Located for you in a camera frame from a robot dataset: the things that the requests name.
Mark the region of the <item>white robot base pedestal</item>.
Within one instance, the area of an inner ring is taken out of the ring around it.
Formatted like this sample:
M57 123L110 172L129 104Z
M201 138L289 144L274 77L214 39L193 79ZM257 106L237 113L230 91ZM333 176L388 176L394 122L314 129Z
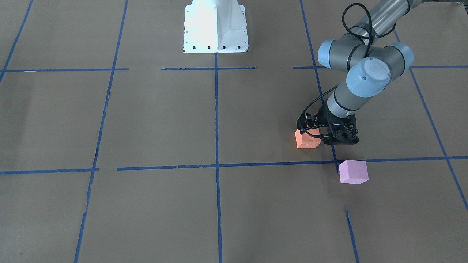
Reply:
M184 15L184 53L249 50L246 10L237 0L193 0Z

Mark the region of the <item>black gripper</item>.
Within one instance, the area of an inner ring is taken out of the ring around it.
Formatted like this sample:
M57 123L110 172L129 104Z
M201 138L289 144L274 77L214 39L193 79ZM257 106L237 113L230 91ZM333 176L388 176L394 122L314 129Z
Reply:
M336 100L328 100L324 103L316 117L303 112L297 120L297 130L300 135L307 134L312 138L323 137L325 134L316 135L309 132L316 128L316 120L318 120L319 127L328 128L332 123L355 123L357 126L355 111L344 108Z

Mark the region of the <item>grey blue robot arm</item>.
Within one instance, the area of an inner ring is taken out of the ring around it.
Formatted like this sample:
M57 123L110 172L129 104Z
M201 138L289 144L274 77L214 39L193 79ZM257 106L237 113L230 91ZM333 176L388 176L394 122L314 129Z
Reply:
M319 63L328 69L346 72L346 78L326 91L329 97L315 115L304 110L297 120L297 136L307 135L327 145L358 143L356 112L403 75L414 62L414 53L404 43L373 47L380 38L394 31L396 22L422 3L421 0L382 0L372 10L361 3L365 12L352 27L341 23L346 33L340 39L324 41L317 53Z

